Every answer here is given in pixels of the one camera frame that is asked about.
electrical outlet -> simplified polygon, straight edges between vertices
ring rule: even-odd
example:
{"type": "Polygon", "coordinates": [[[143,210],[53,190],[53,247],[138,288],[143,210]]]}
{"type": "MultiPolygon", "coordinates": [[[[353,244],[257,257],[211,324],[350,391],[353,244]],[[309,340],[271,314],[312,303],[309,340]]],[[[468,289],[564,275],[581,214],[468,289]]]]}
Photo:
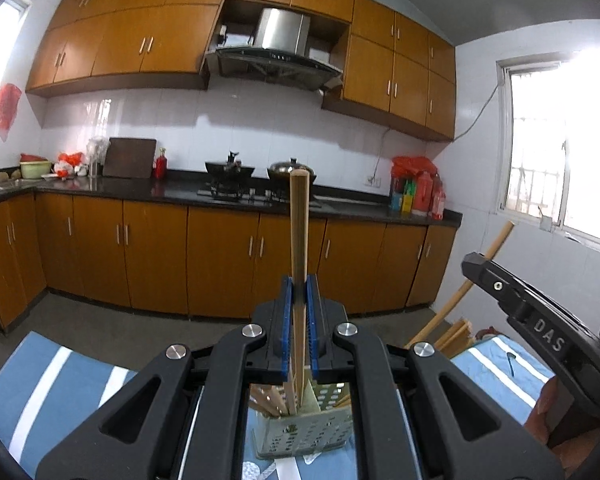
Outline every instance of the electrical outlet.
{"type": "Polygon", "coordinates": [[[382,179],[379,176],[374,177],[373,175],[369,175],[365,180],[365,186],[380,187],[381,182],[382,182],[382,179]]]}

red bottle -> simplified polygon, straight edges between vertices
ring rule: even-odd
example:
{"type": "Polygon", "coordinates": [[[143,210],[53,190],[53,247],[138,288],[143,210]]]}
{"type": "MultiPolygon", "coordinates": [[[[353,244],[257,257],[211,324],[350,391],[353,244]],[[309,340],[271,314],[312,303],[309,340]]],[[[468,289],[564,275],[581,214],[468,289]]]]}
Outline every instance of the red bottle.
{"type": "Polygon", "coordinates": [[[160,148],[160,156],[155,159],[154,177],[158,180],[164,179],[167,174],[167,157],[164,156],[166,148],[160,148]]]}
{"type": "Polygon", "coordinates": [[[427,215],[431,205],[433,179],[426,171],[418,174],[416,179],[416,195],[413,197],[411,212],[416,215],[427,215]]]}

pot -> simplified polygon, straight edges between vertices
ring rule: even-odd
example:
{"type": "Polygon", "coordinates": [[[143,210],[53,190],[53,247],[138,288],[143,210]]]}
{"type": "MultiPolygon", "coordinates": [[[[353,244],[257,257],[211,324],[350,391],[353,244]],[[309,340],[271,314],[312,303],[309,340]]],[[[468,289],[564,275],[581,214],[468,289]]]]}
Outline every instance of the pot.
{"type": "Polygon", "coordinates": [[[314,182],[316,177],[314,170],[304,164],[299,164],[295,158],[272,164],[267,170],[267,174],[271,180],[288,183],[289,175],[293,170],[307,170],[309,172],[309,182],[311,184],[314,182]]]}
{"type": "Polygon", "coordinates": [[[206,172],[221,182],[241,181],[248,179],[255,168],[243,166],[240,160],[235,160],[239,152],[229,152],[226,162],[205,162],[206,172]]]}

blue striped cloth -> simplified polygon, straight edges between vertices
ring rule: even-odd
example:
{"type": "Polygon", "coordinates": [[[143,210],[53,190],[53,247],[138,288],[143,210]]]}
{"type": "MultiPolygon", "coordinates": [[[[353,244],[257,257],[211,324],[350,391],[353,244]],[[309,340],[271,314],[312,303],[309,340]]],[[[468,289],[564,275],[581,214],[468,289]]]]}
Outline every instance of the blue striped cloth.
{"type": "MultiPolygon", "coordinates": [[[[453,361],[520,423],[553,375],[504,336],[480,343],[453,361]],[[507,352],[516,355],[513,377],[507,352]]],[[[0,440],[34,478],[42,457],[134,375],[31,332],[0,370],[0,440]]],[[[343,448],[322,454],[260,460],[254,452],[255,424],[255,412],[249,410],[242,480],[357,478],[353,437],[343,448]]]]}

red plastic bag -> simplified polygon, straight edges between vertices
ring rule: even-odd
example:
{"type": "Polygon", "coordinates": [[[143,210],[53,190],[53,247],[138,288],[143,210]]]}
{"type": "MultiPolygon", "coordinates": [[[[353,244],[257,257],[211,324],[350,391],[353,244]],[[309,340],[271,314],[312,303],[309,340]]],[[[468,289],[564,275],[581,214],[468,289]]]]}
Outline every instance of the red plastic bag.
{"type": "Polygon", "coordinates": [[[18,112],[18,101],[22,95],[16,85],[7,83],[0,88],[0,138],[7,142],[9,130],[18,112]]]}
{"type": "Polygon", "coordinates": [[[394,156],[391,159],[391,176],[393,178],[411,178],[426,171],[430,175],[438,172],[436,165],[426,156],[394,156]]]}
{"type": "Polygon", "coordinates": [[[64,160],[72,166],[77,166],[82,162],[82,152],[72,153],[71,155],[60,153],[60,155],[58,155],[58,160],[64,160]]]}

